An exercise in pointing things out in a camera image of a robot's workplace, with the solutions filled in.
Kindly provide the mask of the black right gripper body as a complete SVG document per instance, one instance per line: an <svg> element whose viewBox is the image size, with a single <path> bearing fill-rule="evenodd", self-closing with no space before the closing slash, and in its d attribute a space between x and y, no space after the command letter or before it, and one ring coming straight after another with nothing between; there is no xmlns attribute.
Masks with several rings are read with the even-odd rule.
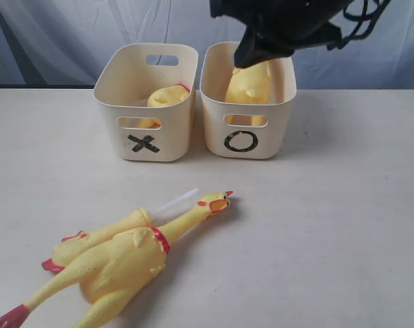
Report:
<svg viewBox="0 0 414 328"><path fill-rule="evenodd" d="M213 18L227 16L259 30L292 25L294 50L334 45L342 40L340 27L330 20L350 5L350 1L211 1Z"/></svg>

